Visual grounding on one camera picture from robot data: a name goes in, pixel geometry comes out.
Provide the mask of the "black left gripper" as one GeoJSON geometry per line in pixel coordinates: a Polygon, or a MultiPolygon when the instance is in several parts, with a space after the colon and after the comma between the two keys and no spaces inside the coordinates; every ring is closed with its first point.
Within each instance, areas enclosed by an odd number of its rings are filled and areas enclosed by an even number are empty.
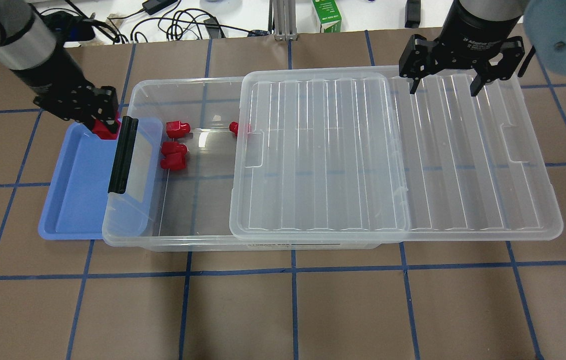
{"type": "Polygon", "coordinates": [[[118,96],[113,86],[95,88],[64,47],[54,48],[38,66],[13,70],[35,94],[34,102],[51,114],[93,132],[97,120],[115,132],[118,96]]]}

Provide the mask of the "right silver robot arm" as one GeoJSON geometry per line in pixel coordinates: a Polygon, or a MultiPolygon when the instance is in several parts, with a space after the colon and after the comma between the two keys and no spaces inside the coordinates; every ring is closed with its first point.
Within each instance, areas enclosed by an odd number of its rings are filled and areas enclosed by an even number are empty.
{"type": "Polygon", "coordinates": [[[411,35],[399,75],[414,94],[426,76],[472,69],[475,97],[487,84],[523,76],[532,55],[566,76],[566,0],[455,0],[436,39],[411,35]]]}

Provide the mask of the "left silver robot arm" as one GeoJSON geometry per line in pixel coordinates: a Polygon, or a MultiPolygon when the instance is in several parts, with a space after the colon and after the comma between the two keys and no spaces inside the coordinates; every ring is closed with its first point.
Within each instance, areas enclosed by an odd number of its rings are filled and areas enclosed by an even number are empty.
{"type": "Polygon", "coordinates": [[[118,96],[86,79],[64,44],[24,0],[0,0],[0,63],[34,93],[33,103],[103,140],[118,136],[118,96]]]}

